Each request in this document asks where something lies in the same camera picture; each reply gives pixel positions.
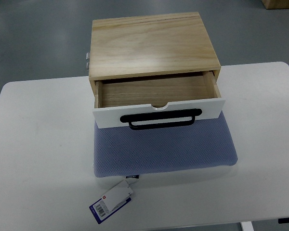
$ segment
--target wooden box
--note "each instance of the wooden box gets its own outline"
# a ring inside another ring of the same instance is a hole
[[[289,9],[289,0],[262,0],[267,10]]]
[[[220,69],[198,13],[93,21],[89,81],[99,128],[217,118],[224,104],[216,85]],[[187,109],[201,113],[182,112]],[[128,115],[140,116],[122,120]]]

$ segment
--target drawer handle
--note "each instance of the drawer handle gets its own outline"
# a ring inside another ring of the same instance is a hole
[[[193,108],[193,109],[184,109],[184,110],[176,110],[176,111],[123,115],[121,116],[120,121],[122,123],[129,123],[129,126],[132,130],[171,128],[171,127],[192,125],[195,121],[195,117],[201,114],[202,114],[201,109]],[[192,119],[187,120],[187,121],[178,121],[178,122],[169,122],[169,123],[143,124],[143,125],[132,124],[133,122],[140,122],[140,121],[174,119],[174,118],[184,118],[184,117],[191,117]]]

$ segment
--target blue mesh fabric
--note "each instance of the blue mesh fabric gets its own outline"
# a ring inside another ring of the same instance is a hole
[[[150,130],[95,124],[96,177],[128,176],[234,165],[236,150],[223,113],[193,125]]]

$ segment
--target product tag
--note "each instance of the product tag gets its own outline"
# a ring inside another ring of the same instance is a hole
[[[121,209],[130,201],[131,201],[131,198],[129,197],[126,201],[119,203],[118,206],[113,211],[109,211],[101,198],[97,202],[95,202],[93,205],[91,205],[89,209],[91,210],[97,223],[101,224],[104,220],[106,220],[108,217],[113,215],[115,212],[117,212],[119,209]]]
[[[106,192],[102,199],[108,208],[109,211],[113,210],[119,203],[126,200],[131,194],[133,190],[129,187],[129,184],[126,180],[121,181],[111,190]]]
[[[131,201],[130,195],[132,193],[133,190],[129,187],[126,180],[106,192],[102,198],[89,207],[97,223],[102,223]]]

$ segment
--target gray floor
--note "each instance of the gray floor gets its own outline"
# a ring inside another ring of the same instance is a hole
[[[289,64],[289,10],[266,10],[260,0],[5,0],[0,1],[0,91],[10,81],[88,75],[93,19],[192,11],[200,13],[221,65]],[[289,224],[277,220],[253,224],[256,231],[289,231]]]

